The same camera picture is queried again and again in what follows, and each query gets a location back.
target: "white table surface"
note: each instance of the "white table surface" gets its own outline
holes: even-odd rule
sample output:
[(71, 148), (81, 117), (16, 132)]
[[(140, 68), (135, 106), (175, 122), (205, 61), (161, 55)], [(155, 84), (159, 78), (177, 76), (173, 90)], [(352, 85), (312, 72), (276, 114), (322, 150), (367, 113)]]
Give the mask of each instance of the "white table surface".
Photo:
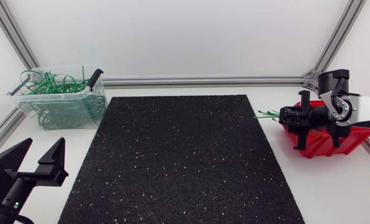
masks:
[[(300, 100), (299, 87), (237, 88), (152, 88), (106, 90), (113, 96), (178, 96), (246, 94), (255, 111), (279, 110)], [(275, 153), (305, 223), (370, 223), (370, 155), (358, 147), (350, 155), (302, 157), (283, 128), (270, 119), (260, 119), (262, 129)], [(36, 187), (21, 215), (36, 224), (57, 223), (96, 129), (43, 131), (26, 118), (1, 151), (26, 139), (33, 143), (20, 171), (34, 172), (40, 157), (60, 137), (66, 139), (65, 170), (61, 187)]]

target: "red storage bin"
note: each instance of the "red storage bin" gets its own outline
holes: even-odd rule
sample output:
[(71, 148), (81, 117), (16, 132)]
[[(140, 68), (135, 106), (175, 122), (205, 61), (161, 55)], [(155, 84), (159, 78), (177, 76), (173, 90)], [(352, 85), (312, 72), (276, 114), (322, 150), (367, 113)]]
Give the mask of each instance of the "red storage bin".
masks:
[[(310, 107), (316, 107), (324, 105), (323, 101), (315, 100), (310, 101)], [(287, 132), (290, 139), (297, 144), (297, 135)], [(327, 155), (332, 156), (333, 154), (344, 153), (350, 154), (357, 146), (364, 142), (370, 137), (370, 128), (355, 128), (351, 127), (351, 132), (346, 138), (340, 138), (340, 148), (333, 147), (333, 141), (331, 136), (326, 132), (325, 129), (310, 130), (307, 135), (306, 149), (305, 151), (299, 151), (302, 156), (311, 159), (314, 156)]]

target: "metal rail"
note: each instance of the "metal rail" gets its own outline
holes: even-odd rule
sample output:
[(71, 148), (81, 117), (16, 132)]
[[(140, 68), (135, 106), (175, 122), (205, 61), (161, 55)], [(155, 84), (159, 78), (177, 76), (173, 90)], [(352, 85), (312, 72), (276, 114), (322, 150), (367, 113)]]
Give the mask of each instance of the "metal rail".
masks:
[[(341, 47), (366, 0), (349, 0), (336, 29), (311, 72), (302, 77), (227, 77), (227, 78), (160, 78), (104, 80), (106, 88), (183, 88), (222, 86), (303, 86), (313, 91), (318, 89), (317, 78), (325, 72)], [(23, 38), (4, 0), (0, 0), (0, 26), (27, 69), (40, 67)], [(19, 109), (13, 109), (0, 124), (0, 148), (25, 118)], [(370, 138), (363, 143), (370, 153)]]

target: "speckled black mat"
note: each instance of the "speckled black mat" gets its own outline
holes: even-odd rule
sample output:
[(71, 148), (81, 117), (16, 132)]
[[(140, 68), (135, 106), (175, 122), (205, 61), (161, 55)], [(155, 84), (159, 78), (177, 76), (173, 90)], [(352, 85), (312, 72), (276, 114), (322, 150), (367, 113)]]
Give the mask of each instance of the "speckled black mat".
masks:
[(245, 95), (112, 98), (59, 223), (304, 223), (253, 115)]

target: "transparent storage box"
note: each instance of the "transparent storage box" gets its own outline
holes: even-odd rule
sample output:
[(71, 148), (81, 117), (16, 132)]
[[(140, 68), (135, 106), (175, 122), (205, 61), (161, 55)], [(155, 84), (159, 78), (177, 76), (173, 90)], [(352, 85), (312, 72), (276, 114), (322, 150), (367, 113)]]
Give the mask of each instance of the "transparent storage box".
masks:
[[(59, 74), (61, 78), (57, 78), (57, 85), (76, 82), (86, 84), (86, 87), (76, 93), (28, 95), (29, 88), (31, 91), (37, 88), (37, 85), (32, 84), (40, 82), (46, 72)], [(103, 72), (97, 65), (34, 68), (22, 73), (21, 81), (6, 93), (5, 98), (43, 129), (95, 129), (98, 128), (108, 104), (101, 73)]]

